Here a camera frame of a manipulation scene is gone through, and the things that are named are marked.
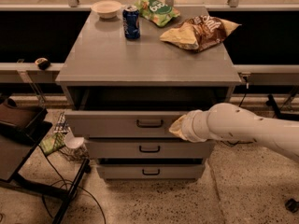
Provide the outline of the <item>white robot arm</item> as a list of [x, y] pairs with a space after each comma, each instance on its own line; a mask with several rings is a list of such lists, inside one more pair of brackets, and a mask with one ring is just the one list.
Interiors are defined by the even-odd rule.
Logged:
[[299, 162], [299, 122], [270, 119], [239, 106], [220, 103], [208, 111], [193, 110], [177, 119], [169, 132], [185, 141], [246, 141]]

